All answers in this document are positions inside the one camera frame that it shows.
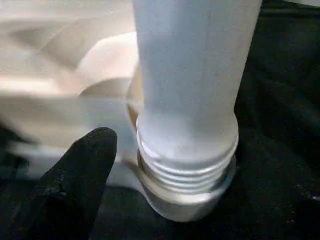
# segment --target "white cylinder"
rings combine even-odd
[[[144,170],[170,190],[209,190],[234,154],[234,105],[260,5],[133,0],[144,89],[139,150]]]

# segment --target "white plastic part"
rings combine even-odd
[[[234,105],[261,0],[134,0],[144,170],[185,194],[219,185],[238,143]]]

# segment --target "black cloth background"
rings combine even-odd
[[[320,239],[320,9],[265,1],[235,114],[238,171],[208,217],[175,223],[108,187],[91,239]],[[1,202],[18,204],[24,185]]]

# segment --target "black fabric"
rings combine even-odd
[[[320,239],[320,10],[265,2],[235,105],[238,170],[216,209],[175,223],[108,187],[91,239]]]

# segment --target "white plastic tube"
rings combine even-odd
[[[212,188],[208,179],[222,176],[234,154],[234,105],[261,2],[133,0],[144,89],[139,150],[146,171],[173,191]]]

